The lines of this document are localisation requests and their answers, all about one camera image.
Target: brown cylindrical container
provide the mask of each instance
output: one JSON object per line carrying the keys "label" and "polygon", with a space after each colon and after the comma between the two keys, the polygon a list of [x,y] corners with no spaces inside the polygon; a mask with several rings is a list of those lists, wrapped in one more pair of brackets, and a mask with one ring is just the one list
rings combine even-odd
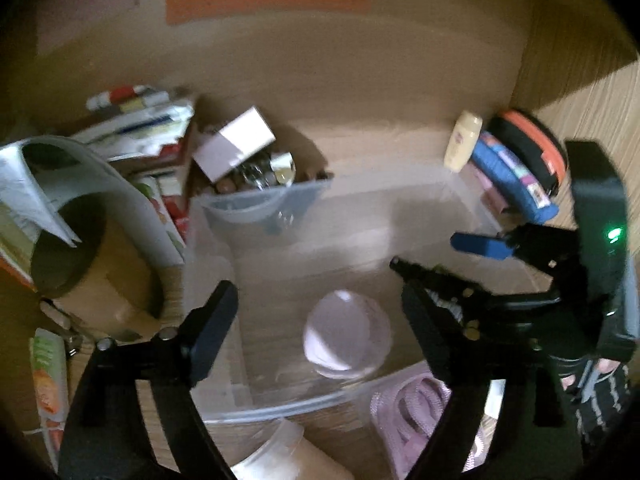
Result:
{"label": "brown cylindrical container", "polygon": [[70,247],[42,232],[31,259],[38,291],[87,328],[120,341],[151,338],[160,329],[158,275],[95,195],[67,203],[60,216],[82,240]]}

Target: blue pencil case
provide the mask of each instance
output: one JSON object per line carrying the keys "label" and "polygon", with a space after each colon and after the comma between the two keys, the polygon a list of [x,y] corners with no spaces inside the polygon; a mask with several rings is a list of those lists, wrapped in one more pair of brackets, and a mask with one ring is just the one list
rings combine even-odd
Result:
{"label": "blue pencil case", "polygon": [[471,160],[527,221],[543,224],[558,214],[558,206],[533,174],[490,133],[480,133]]}

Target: snack package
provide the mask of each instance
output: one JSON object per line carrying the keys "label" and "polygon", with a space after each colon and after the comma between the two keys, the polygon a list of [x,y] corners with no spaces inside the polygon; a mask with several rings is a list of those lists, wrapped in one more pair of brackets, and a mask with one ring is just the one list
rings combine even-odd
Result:
{"label": "snack package", "polygon": [[42,436],[51,464],[57,471],[64,422],[69,411],[65,343],[60,336],[39,328],[35,337],[29,340],[29,350]]}

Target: pink rope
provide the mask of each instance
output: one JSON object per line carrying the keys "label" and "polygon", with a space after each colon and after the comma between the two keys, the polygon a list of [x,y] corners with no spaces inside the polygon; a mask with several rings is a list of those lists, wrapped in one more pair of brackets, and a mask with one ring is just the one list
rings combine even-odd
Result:
{"label": "pink rope", "polygon": [[[385,443],[396,478],[403,480],[433,434],[451,391],[424,364],[424,371],[382,390],[371,399],[371,416]],[[463,471],[484,462],[481,430]]]}

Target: pink paper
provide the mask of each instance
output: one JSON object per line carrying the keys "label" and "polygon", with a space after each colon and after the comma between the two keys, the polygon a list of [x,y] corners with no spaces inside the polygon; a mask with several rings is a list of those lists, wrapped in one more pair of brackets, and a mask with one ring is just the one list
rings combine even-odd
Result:
{"label": "pink paper", "polygon": [[36,11],[38,54],[79,37],[91,25],[132,9],[137,0],[40,0]]}

